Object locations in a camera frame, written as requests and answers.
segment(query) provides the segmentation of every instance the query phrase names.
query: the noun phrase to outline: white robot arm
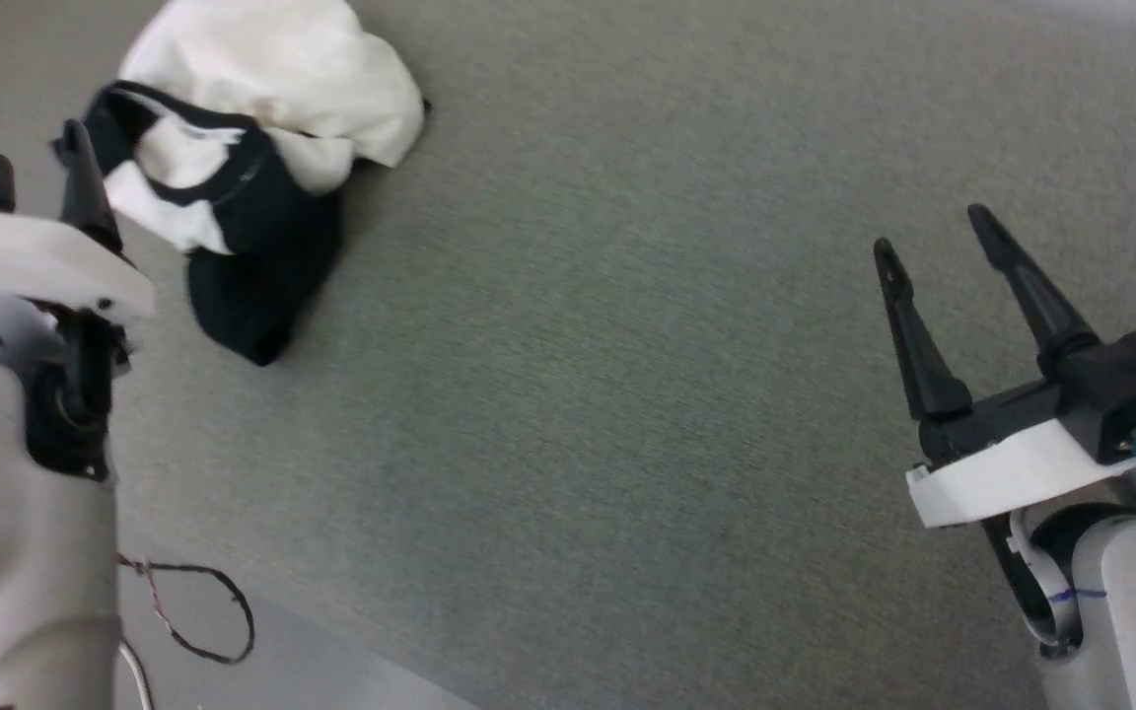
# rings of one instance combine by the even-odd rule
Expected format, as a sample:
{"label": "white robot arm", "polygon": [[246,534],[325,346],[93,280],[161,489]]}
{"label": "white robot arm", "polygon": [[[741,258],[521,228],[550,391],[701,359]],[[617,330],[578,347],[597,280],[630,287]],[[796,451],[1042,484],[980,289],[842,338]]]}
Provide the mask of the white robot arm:
{"label": "white robot arm", "polygon": [[0,157],[0,707],[112,707],[122,638],[111,381],[153,290],[122,256],[90,139],[64,126],[59,220],[11,214]]}
{"label": "white robot arm", "polygon": [[[1036,637],[1051,710],[1136,710],[1136,333],[1104,343],[983,206],[984,252],[1011,284],[1042,381],[972,400],[914,307],[887,240],[879,286],[910,415],[929,462],[907,473],[929,528],[979,523]],[[1093,484],[1116,503],[1028,509]]]}

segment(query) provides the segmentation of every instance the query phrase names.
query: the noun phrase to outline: garment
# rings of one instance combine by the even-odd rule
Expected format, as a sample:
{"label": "garment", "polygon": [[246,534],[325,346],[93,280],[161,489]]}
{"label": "garment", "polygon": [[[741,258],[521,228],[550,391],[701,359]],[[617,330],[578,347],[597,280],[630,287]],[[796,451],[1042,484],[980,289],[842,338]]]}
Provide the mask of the garment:
{"label": "garment", "polygon": [[396,166],[423,128],[415,78],[343,0],[172,0],[117,76]]}
{"label": "garment", "polygon": [[340,250],[328,161],[290,169],[285,143],[251,116],[192,107],[151,86],[118,81],[86,111],[108,201],[189,258],[186,284],[204,333],[257,365],[278,358],[303,303]]}

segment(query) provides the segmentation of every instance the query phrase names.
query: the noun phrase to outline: gray carpet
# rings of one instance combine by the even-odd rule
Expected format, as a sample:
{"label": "gray carpet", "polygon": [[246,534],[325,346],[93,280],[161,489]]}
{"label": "gray carpet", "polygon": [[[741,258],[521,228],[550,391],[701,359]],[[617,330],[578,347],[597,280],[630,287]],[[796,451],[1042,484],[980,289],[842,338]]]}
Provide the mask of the gray carpet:
{"label": "gray carpet", "polygon": [[[1136,326],[1136,34],[993,0],[360,3],[437,105],[348,194],[287,359],[208,343],[182,261],[118,387],[124,513],[488,710],[1039,707],[978,532],[919,528],[870,242],[951,365],[1033,376],[987,202]],[[152,3],[0,3],[0,149]]]}

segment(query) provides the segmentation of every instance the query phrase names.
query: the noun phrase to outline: white cable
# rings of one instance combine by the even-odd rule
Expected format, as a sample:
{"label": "white cable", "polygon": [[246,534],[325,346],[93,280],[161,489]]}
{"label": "white cable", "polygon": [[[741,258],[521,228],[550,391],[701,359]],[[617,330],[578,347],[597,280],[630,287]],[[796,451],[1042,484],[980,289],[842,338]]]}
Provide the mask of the white cable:
{"label": "white cable", "polygon": [[143,705],[143,710],[154,710],[152,686],[148,684],[148,675],[143,673],[143,663],[139,661],[139,653],[135,653],[134,648],[131,648],[131,642],[125,641],[125,638],[122,638],[122,658],[125,658],[126,665],[131,666],[134,684],[139,687],[139,703]]}

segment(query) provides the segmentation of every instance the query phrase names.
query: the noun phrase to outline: thin wire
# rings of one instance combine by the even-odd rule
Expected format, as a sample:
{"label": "thin wire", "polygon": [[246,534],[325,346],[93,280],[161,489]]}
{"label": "thin wire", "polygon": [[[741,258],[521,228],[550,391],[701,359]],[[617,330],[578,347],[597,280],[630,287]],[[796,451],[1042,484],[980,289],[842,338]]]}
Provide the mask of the thin wire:
{"label": "thin wire", "polygon": [[[208,658],[209,661],[216,661],[216,663],[225,666],[240,663],[240,661],[243,661],[244,658],[249,657],[249,653],[252,653],[253,643],[257,642],[257,625],[253,624],[252,620],[252,607],[249,607],[248,598],[243,596],[243,592],[240,592],[240,587],[235,585],[234,580],[231,579],[229,576],[226,576],[225,571],[215,570],[212,567],[206,567],[202,565],[170,565],[153,562],[152,560],[148,560],[145,557],[143,562],[136,562],[131,560],[125,554],[118,554],[118,562],[122,563],[122,567],[130,567],[130,569],[134,570],[134,574],[148,579],[148,587],[152,590],[152,608],[154,612],[157,612],[157,617],[160,617],[160,620],[166,624],[166,628],[169,629],[169,635],[172,635],[173,640],[175,640],[179,646],[185,648],[186,651],[191,651],[195,655]],[[212,576],[214,579],[219,580],[223,586],[229,590],[231,596],[233,596],[235,603],[239,603],[240,610],[243,611],[243,620],[247,621],[249,626],[249,638],[248,643],[243,644],[243,651],[241,651],[239,655],[214,653],[212,651],[203,650],[203,648],[194,646],[194,644],[186,641],[181,633],[177,633],[177,629],[169,620],[169,617],[166,616],[166,610],[164,610],[164,607],[160,603],[160,593],[157,592],[157,580],[154,580],[153,571],[198,571],[198,574],[209,575]]]}
{"label": "thin wire", "polygon": [[131,666],[131,674],[134,675],[134,684],[139,687],[139,704],[143,705],[143,710],[154,710],[152,686],[148,684],[148,675],[139,660],[139,653],[134,652],[134,646],[126,638],[122,638],[122,658],[125,658],[125,663]]}

